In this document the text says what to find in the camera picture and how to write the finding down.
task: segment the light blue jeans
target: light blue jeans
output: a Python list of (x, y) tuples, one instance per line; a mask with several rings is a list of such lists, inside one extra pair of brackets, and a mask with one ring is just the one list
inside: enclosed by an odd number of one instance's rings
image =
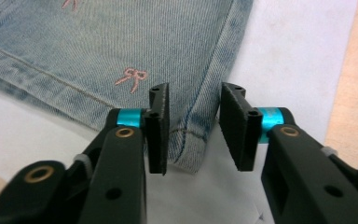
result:
[(0, 90), (100, 130), (169, 82), (169, 162), (197, 172), (253, 1), (72, 1), (0, 0)]

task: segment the black mechanical arm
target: black mechanical arm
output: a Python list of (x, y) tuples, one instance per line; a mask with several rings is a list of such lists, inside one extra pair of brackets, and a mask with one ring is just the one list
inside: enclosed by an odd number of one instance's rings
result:
[(165, 175), (168, 84), (149, 96), (150, 109), (112, 109), (68, 170), (39, 161), (19, 171), (0, 194), (0, 224), (146, 223), (144, 144), (149, 172)]
[[(146, 223), (144, 144), (149, 172), (165, 174), (169, 87), (150, 90), (150, 109), (113, 109), (103, 130), (65, 170), (57, 161), (23, 168), (0, 194), (0, 224)], [(358, 223), (358, 171), (295, 123), (286, 108), (251, 107), (245, 89), (223, 83), (220, 126), (239, 171), (261, 175), (277, 224)]]
[(300, 129), (286, 108), (254, 108), (223, 83), (220, 126), (239, 171), (252, 171), (268, 139), (261, 180), (277, 224), (358, 223), (358, 171)]

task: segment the embroidered bow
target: embroidered bow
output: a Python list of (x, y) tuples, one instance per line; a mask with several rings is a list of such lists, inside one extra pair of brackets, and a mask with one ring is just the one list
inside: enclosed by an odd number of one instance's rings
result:
[(117, 80), (115, 82), (115, 85), (118, 85), (124, 81), (127, 81), (127, 80), (133, 78), (133, 86), (131, 88), (131, 93), (134, 93), (136, 91), (136, 89), (138, 88), (139, 80), (144, 80), (147, 78), (147, 76), (148, 76), (148, 74), (146, 71), (139, 71), (139, 70), (136, 70), (135, 68), (126, 68), (126, 70), (124, 71), (124, 77)]

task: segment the screw hole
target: screw hole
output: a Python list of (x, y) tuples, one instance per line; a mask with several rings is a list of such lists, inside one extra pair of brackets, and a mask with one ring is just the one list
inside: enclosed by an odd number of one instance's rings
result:
[(344, 196), (344, 194), (342, 193), (342, 191), (334, 186), (330, 186), (327, 185), (324, 187), (324, 190), (330, 194), (331, 196), (334, 196), (336, 198), (341, 198), (342, 196)]
[(28, 174), (24, 177), (24, 180), (29, 184), (34, 184), (48, 179), (53, 173), (53, 167), (49, 165), (39, 166), (28, 172)]
[(134, 133), (133, 129), (122, 128), (116, 132), (116, 136), (117, 137), (130, 137), (133, 135), (133, 133)]
[(116, 200), (121, 196), (121, 189), (110, 189), (106, 192), (106, 199)]

